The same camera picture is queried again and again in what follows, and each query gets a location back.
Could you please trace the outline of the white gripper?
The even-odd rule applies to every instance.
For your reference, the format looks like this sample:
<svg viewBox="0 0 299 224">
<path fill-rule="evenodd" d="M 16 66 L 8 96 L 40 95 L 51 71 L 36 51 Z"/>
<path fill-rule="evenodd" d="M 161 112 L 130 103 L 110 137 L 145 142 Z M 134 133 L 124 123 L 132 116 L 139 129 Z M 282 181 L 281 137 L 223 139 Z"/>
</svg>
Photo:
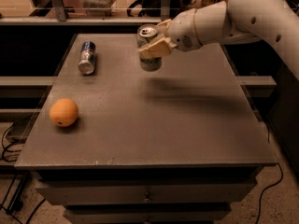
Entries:
<svg viewBox="0 0 299 224">
<path fill-rule="evenodd" d="M 150 42 L 139 37 L 137 52 L 141 59 L 161 58 L 169 55 L 174 48 L 191 51 L 202 47 L 196 34 L 196 9 L 179 13 L 173 20 L 167 19 L 156 25 L 158 35 L 169 36 L 154 38 Z"/>
</svg>

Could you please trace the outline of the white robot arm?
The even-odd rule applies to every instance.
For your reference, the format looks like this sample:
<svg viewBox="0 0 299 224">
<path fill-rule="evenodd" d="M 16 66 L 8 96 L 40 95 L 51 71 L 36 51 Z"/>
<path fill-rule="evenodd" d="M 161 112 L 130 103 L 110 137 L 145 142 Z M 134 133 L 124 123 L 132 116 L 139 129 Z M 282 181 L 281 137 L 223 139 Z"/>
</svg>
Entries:
<svg viewBox="0 0 299 224">
<path fill-rule="evenodd" d="M 227 0 L 179 13 L 156 25 L 158 34 L 137 50 L 142 59 L 206 44 L 265 41 L 299 78 L 299 16 L 285 0 Z"/>
</svg>

